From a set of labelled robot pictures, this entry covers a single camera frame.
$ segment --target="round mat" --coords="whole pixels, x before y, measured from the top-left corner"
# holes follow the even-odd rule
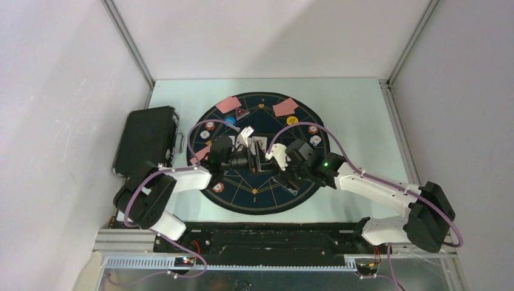
[[[319,116],[305,104],[295,100],[298,108],[294,114],[275,117],[273,106],[285,101],[289,97],[278,93],[251,92],[236,95],[241,103],[241,109],[249,113],[236,121],[235,126],[243,129],[252,126],[254,132],[252,137],[265,141],[266,148],[269,147],[273,136],[288,122],[308,121],[323,125]],[[221,113],[216,106],[209,109],[199,121],[206,119],[229,120],[236,119],[236,110]],[[221,135],[237,136],[237,133],[224,124],[216,123],[214,128],[206,126],[198,127],[191,136],[191,143],[195,152],[202,150]],[[330,151],[329,140],[322,130],[314,130],[309,126],[297,126],[284,132],[277,142],[288,146],[296,139],[303,139],[307,142],[318,141],[313,145],[320,155],[326,155]],[[187,162],[191,165],[192,155],[187,152]],[[202,193],[217,205],[234,212],[262,215],[283,212],[291,209],[311,197],[319,186],[307,181],[306,184],[294,195],[280,184],[274,182],[274,173],[252,173],[250,169],[229,170],[220,185],[214,188],[202,190]]]

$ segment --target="metal frame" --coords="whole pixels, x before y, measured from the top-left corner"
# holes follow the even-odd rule
[[[130,32],[123,21],[122,16],[115,4],[115,0],[102,0],[105,9],[110,15],[116,29],[118,30],[122,40],[127,46],[127,50],[131,54],[134,62],[136,63],[141,75],[145,79],[149,87],[149,93],[145,102],[144,108],[148,108],[150,98],[152,97],[153,88],[155,86],[155,80],[153,79],[150,70],[146,66],[144,59],[138,50]],[[419,174],[418,168],[415,163],[414,154],[412,153],[411,146],[406,134],[405,127],[401,121],[401,117],[398,111],[398,106],[394,99],[394,95],[391,91],[398,75],[404,67],[406,60],[411,54],[415,44],[418,42],[423,30],[425,29],[428,21],[432,17],[435,9],[437,8],[440,0],[430,0],[425,8],[421,19],[418,21],[412,35],[409,38],[404,50],[401,53],[398,61],[396,62],[389,78],[387,80],[379,80],[382,94],[384,96],[385,104],[390,115],[391,122],[395,136],[398,141],[400,153],[405,168],[407,169],[407,177],[409,182],[420,184],[422,181],[421,175]],[[168,258],[177,254],[167,254],[162,256],[161,254],[153,254],[153,243],[155,235],[147,230],[133,230],[133,229],[100,229],[96,238],[95,246],[93,251],[101,251],[104,254],[104,265],[105,268],[108,265],[108,260],[111,258],[127,258],[136,259],[139,258],[143,261],[148,260],[161,260],[168,262]],[[345,255],[345,258],[355,262],[355,259],[371,258],[371,255]],[[462,267],[458,260],[457,253],[454,248],[443,247],[441,252],[433,254],[427,253],[420,250],[414,245],[394,245],[391,257],[397,258],[439,258],[441,266],[445,272],[445,278],[449,286],[450,291],[457,290],[469,290],[469,287],[464,279]],[[220,268],[227,268],[228,266],[218,266]]]

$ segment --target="wall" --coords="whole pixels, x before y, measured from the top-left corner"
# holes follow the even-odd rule
[[[387,78],[428,1],[116,4],[155,79]]]
[[[514,286],[513,12],[441,1],[393,88],[422,178],[455,209],[471,290]]]
[[[0,290],[71,290],[148,88],[101,1],[2,1]]]

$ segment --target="robotic arm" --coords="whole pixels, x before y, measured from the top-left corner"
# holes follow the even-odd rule
[[[355,172],[343,156],[335,153],[320,156],[310,144],[300,139],[287,147],[274,144],[271,151],[265,154],[259,144],[249,141],[252,132],[253,129],[247,127],[239,134],[237,149],[228,136],[220,136],[213,142],[208,159],[203,159],[197,166],[172,169],[145,164],[116,194],[114,205],[125,213],[142,181],[157,174],[146,184],[147,190],[135,197],[128,217],[142,229],[152,229],[177,240],[186,226],[175,215],[165,211],[171,194],[213,187],[228,169],[276,171],[273,179],[293,194],[306,180],[311,180],[321,187],[351,191],[393,209],[398,216],[384,219],[367,217],[358,223],[355,233],[372,245],[411,242],[428,252],[440,250],[449,225],[422,201],[391,186],[402,185],[410,189],[432,202],[453,221],[455,213],[437,184],[428,182],[420,187],[383,178],[380,180],[387,181],[387,184],[380,183],[365,176],[364,170],[361,170],[362,173]],[[251,147],[255,147],[255,154],[252,154]]]

